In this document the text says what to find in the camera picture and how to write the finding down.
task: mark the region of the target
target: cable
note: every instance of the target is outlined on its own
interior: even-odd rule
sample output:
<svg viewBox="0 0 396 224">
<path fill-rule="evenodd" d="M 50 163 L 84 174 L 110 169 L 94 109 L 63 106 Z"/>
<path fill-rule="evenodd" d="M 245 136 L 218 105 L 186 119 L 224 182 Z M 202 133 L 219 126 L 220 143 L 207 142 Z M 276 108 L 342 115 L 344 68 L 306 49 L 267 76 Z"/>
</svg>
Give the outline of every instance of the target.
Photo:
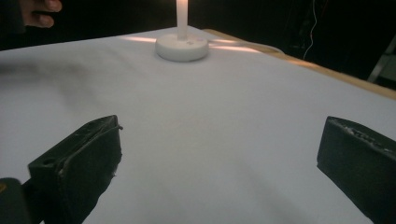
<svg viewBox="0 0 396 224">
<path fill-rule="evenodd" d="M 313 33 L 314 33 L 314 29 L 315 29 L 315 27 L 317 26 L 317 24 L 318 24 L 318 19 L 317 19 L 317 13 L 316 13 L 316 11 L 315 11 L 315 0 L 312 0 L 312 11 L 314 12 L 314 20 L 315 20 L 315 23 L 314 23 L 314 25 L 312 26 L 312 29 L 311 29 L 311 32 L 309 33 L 309 36 L 310 36 L 310 38 L 311 38 L 311 45 L 308 47 L 308 49 L 306 49 L 306 51 L 305 51 L 305 54 L 304 54 L 304 57 L 303 57 L 303 59 L 305 60 L 305 57 L 306 57 L 306 54 L 308 53 L 308 51 L 312 48 L 312 46 L 314 46 L 314 37 L 313 37 Z"/>
</svg>

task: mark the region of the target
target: person's hand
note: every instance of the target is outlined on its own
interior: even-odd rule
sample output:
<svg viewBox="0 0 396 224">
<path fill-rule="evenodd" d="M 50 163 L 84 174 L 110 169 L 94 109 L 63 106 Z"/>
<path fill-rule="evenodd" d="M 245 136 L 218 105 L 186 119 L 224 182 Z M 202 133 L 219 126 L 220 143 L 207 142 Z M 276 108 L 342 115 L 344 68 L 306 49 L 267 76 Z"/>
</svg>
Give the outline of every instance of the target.
<svg viewBox="0 0 396 224">
<path fill-rule="evenodd" d="M 62 9 L 60 0 L 19 0 L 23 22 L 26 26 L 50 28 L 54 20 L 51 16 L 37 11 L 59 12 Z"/>
</svg>

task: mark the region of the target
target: dark background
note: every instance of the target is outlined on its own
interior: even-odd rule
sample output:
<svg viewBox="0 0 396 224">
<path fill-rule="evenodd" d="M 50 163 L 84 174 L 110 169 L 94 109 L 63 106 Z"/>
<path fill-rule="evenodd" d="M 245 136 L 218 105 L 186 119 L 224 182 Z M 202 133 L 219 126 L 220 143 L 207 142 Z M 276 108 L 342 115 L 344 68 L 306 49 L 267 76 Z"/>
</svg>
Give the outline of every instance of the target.
<svg viewBox="0 0 396 224">
<path fill-rule="evenodd" d="M 312 0 L 190 0 L 189 25 L 272 45 L 303 58 Z M 8 35 L 0 50 L 125 35 L 176 26 L 176 0 L 63 0 L 50 29 Z M 306 60 L 366 79 L 396 34 L 396 0 L 316 0 L 318 24 Z"/>
</svg>

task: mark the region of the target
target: white surface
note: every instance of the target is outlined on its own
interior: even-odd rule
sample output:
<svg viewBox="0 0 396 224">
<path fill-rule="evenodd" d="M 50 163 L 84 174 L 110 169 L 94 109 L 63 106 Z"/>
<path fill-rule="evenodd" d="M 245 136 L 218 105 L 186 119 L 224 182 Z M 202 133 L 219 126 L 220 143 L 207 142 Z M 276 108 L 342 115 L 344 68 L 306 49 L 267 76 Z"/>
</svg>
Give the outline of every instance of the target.
<svg viewBox="0 0 396 224">
<path fill-rule="evenodd" d="M 214 38 L 190 29 L 202 37 Z M 85 223 L 371 223 L 317 167 L 327 116 L 396 139 L 396 102 L 265 54 L 168 62 L 176 29 L 0 52 L 0 176 L 116 114 L 123 157 Z"/>
</svg>

